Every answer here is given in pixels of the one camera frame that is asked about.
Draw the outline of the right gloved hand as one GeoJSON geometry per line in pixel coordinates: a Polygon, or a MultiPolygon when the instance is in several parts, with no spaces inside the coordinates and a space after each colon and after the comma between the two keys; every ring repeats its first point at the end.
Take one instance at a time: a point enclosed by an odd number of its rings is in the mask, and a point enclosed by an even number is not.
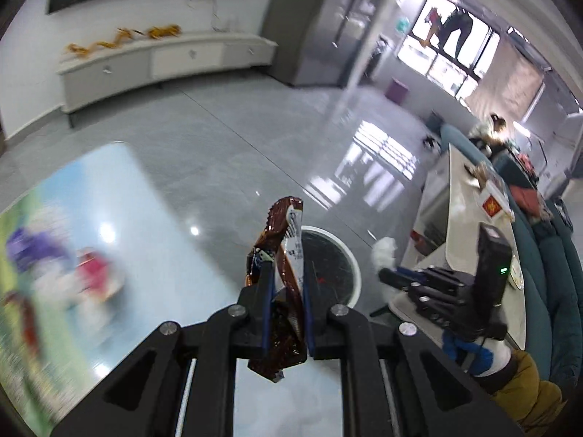
{"type": "Polygon", "coordinates": [[[445,330],[442,335],[442,349],[454,362],[465,363],[468,374],[477,378],[485,378],[501,372],[512,358],[512,349],[504,341],[479,337],[475,341],[465,341],[445,330]]]}

